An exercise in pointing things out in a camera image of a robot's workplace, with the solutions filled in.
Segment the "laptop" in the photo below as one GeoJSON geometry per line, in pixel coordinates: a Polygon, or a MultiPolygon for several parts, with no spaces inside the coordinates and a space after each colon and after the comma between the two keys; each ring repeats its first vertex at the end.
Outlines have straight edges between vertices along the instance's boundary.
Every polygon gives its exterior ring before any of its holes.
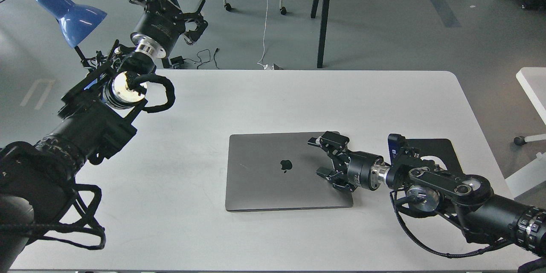
{"type": "Polygon", "coordinates": [[[333,168],[320,148],[307,145],[323,132],[234,134],[229,138],[227,211],[325,209],[353,206],[350,193],[316,174],[333,168]]]}

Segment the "caster wheel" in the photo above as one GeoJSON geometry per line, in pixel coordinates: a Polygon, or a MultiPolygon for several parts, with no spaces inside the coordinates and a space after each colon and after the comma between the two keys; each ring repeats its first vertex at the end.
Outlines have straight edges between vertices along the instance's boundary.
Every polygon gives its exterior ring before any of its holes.
{"type": "Polygon", "coordinates": [[[525,137],[524,136],[518,136],[518,137],[514,138],[514,144],[521,146],[521,145],[527,144],[527,142],[525,142],[525,137]]]}

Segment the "concrete floor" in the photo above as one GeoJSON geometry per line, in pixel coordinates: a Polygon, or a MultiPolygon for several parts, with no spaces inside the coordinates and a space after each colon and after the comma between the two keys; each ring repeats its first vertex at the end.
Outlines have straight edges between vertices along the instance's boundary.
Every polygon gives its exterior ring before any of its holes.
{"type": "MultiPolygon", "coordinates": [[[[116,38],[130,44],[129,34],[141,7],[127,0],[73,1],[109,13],[80,44],[87,55],[98,49],[106,52],[116,38]]],[[[197,1],[179,0],[184,11],[193,10],[197,1]]],[[[228,0],[234,7],[232,12],[224,10],[222,0],[206,1],[203,15],[209,27],[205,34],[195,46],[179,41],[171,56],[197,59],[197,51],[219,48],[216,61],[220,69],[262,69],[256,62],[263,51],[266,0],[228,0]]],[[[451,71],[458,77],[503,175],[509,176],[546,145],[544,141],[524,147],[512,143],[515,136],[546,131],[515,78],[522,67],[546,67],[546,13],[520,9],[518,0],[444,1],[460,26],[445,26],[442,13],[431,0],[331,0],[323,69],[451,71]]],[[[269,0],[263,63],[284,69],[316,69],[320,19],[309,18],[311,3],[285,0],[288,14],[281,16],[279,0],[269,0]]],[[[23,123],[28,129],[0,133],[1,143],[17,139],[33,142],[44,129],[49,131],[58,123],[58,97],[84,76],[84,70],[54,20],[34,0],[0,4],[0,20],[0,86],[6,88],[13,86],[13,79],[34,80],[36,76],[56,80],[41,108],[47,110],[39,117],[42,125],[35,124],[38,114],[29,110],[29,120],[23,123]],[[58,61],[59,69],[42,69],[45,59],[58,61]]],[[[200,55],[207,58],[206,52],[200,55]]],[[[187,64],[185,68],[196,66],[187,64]]],[[[200,69],[216,67],[211,62],[200,69]]],[[[389,90],[388,80],[370,82],[381,82],[385,91],[389,90]]],[[[421,107],[411,98],[401,99],[421,107]]],[[[9,121],[5,115],[2,119],[9,121]]],[[[546,207],[544,195],[546,189],[540,186],[518,200],[546,207]]]]}

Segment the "blue lamp shade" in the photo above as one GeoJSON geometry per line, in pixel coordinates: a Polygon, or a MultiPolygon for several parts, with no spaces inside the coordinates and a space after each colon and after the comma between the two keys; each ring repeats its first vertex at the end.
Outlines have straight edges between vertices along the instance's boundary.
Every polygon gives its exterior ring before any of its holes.
{"type": "Polygon", "coordinates": [[[76,47],[102,22],[106,13],[71,0],[36,0],[59,21],[61,32],[70,47],[76,47]]]}

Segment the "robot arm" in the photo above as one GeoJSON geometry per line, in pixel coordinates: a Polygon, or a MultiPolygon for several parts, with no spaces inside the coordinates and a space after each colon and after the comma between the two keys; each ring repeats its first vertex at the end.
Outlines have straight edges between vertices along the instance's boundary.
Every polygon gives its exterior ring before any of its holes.
{"type": "Polygon", "coordinates": [[[411,147],[402,135],[388,137],[391,164],[379,155],[350,151],[348,143],[349,138],[330,131],[309,139],[309,145],[324,150],[334,163],[334,170],[320,168],[317,174],[341,191],[353,192],[357,187],[375,191],[382,183],[387,185],[404,232],[425,250],[462,258],[516,244],[540,257],[546,256],[544,209],[495,195],[482,176],[444,170],[434,161],[422,160],[419,148],[411,147]],[[398,192],[404,192],[405,197],[398,199],[398,192]],[[489,247],[467,254],[436,252],[411,234],[399,213],[414,218],[439,215],[461,230],[468,243],[489,247]]]}
{"type": "Polygon", "coordinates": [[[63,96],[65,105],[58,113],[62,123],[35,145],[14,142],[0,148],[0,272],[10,268],[26,245],[39,239],[89,250],[104,248],[104,228],[93,217],[101,189],[77,184],[76,174],[87,161],[98,165],[123,149],[137,133],[132,122],[141,111],[160,112],[174,104],[174,86],[154,73],[154,59],[168,57],[180,35],[191,37],[192,43],[197,41],[207,25],[200,14],[205,0],[194,13],[183,13],[176,0],[140,2],[144,13],[131,34],[135,47],[116,40],[108,55],[97,52],[92,59],[76,48],[82,65],[90,72],[63,96]],[[188,32],[187,22],[201,27],[188,32]],[[146,106],[147,82],[165,87],[165,104],[146,106]],[[121,117],[112,108],[131,111],[121,117]],[[84,203],[80,191],[93,193],[89,204],[84,203]],[[60,223],[71,206],[81,219],[60,223]],[[50,230],[84,232],[98,236],[100,242],[84,246],[45,236],[50,230]]]}

